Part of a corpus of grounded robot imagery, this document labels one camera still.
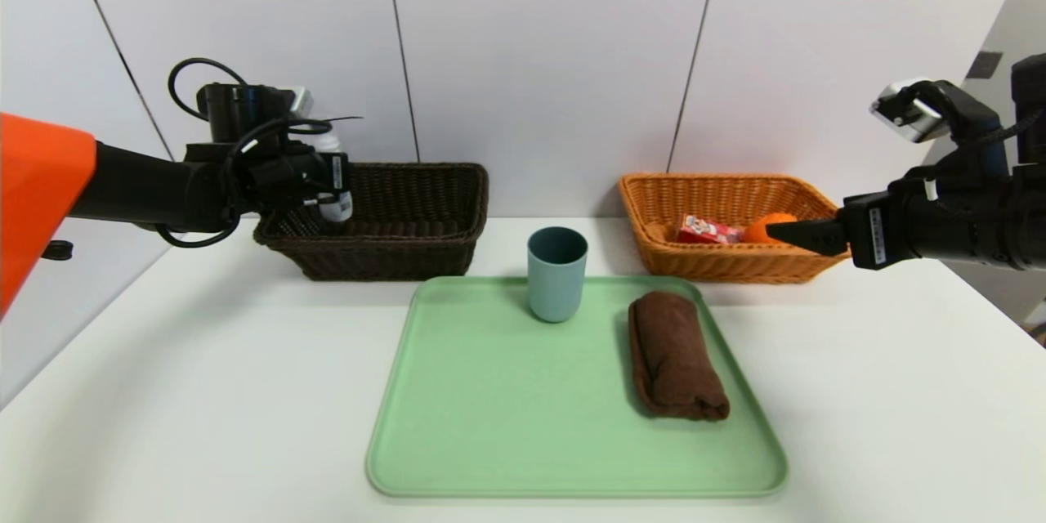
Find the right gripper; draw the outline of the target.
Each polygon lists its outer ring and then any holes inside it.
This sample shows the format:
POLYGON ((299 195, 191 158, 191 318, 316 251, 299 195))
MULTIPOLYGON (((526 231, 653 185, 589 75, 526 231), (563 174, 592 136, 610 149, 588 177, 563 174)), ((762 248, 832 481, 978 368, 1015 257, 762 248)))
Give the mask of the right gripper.
POLYGON ((768 224, 766 233, 825 257, 851 247, 852 265, 868 270, 915 259, 1004 267, 996 203, 991 194, 961 195, 952 202, 930 199, 924 180, 899 180, 883 191, 845 199, 843 226, 836 219, 808 219, 768 224))

